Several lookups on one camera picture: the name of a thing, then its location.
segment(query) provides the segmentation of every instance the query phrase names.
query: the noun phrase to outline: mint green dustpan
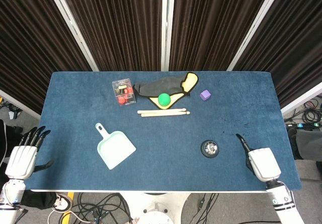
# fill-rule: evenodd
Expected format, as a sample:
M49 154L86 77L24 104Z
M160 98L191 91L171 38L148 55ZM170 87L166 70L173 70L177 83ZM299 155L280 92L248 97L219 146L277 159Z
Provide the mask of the mint green dustpan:
M110 170L135 152L135 146L123 132L109 134L100 123L96 123L95 127L103 137L97 145L97 152Z

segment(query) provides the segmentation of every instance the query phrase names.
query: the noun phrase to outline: brown curtain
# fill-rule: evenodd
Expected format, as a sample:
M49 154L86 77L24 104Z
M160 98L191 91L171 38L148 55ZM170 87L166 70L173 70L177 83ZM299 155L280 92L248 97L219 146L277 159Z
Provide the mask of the brown curtain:
M269 71L281 107L322 82L321 9L322 0L275 0L234 70Z
M100 70L160 70L162 0L67 0Z
M51 74L91 70L53 0L0 0L0 89L41 113Z
M264 0L175 0L170 70L226 70Z

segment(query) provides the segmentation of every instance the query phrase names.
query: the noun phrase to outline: dustpan handle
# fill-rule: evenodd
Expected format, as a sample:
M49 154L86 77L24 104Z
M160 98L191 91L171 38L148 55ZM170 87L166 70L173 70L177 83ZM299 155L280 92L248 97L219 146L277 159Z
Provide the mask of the dustpan handle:
M105 128L103 127L103 125L100 124L99 122L96 123L95 127L96 127L97 131L101 134L101 136L103 138L107 138L109 136L109 133L105 130Z

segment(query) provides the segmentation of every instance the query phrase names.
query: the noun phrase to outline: drumstick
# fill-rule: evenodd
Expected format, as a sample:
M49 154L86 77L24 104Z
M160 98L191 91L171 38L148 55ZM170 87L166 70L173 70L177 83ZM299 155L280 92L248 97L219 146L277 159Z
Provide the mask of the drumstick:
M186 110L187 110L186 108L166 109L166 110L138 110L137 114L142 114L142 113L163 113L163 112L185 112Z
M162 116L176 116L189 115L190 112L161 112L161 113L142 113L141 117L162 117Z

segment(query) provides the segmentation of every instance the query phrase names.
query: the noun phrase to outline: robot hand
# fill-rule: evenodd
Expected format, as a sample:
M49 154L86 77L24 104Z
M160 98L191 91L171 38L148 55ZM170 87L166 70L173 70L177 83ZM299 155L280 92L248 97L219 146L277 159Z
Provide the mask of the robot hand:
M288 188L283 182L278 181L281 170L271 149L267 147L254 150L242 136L239 134L236 136L244 147L247 167L260 181L266 183L266 192L269 193L281 223L304 224Z
M17 210L27 213L27 210L19 206L26 188L24 180L33 172L47 169L53 164L53 161L49 161L45 165L35 166L37 152L44 138L50 133L50 130L41 133L44 129L45 126L31 129L10 155L6 168L6 175L10 180L5 183L0 195L0 220L4 220L4 223L14 223Z

